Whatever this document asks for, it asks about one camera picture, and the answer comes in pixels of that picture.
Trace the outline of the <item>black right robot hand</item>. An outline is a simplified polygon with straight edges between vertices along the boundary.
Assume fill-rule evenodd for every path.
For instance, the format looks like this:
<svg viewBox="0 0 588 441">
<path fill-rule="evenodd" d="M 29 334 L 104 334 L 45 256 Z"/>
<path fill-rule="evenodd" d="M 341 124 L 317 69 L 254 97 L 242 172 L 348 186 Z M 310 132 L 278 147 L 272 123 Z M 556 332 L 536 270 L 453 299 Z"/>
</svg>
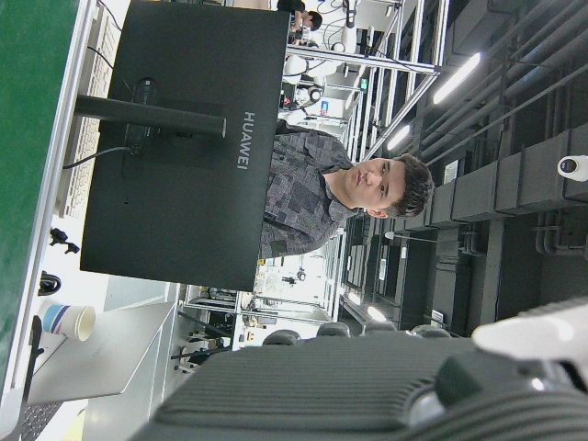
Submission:
<svg viewBox="0 0 588 441">
<path fill-rule="evenodd" d="M 139 440 L 584 440 L 587 300 L 478 327 L 340 324 L 210 358 Z"/>
</svg>

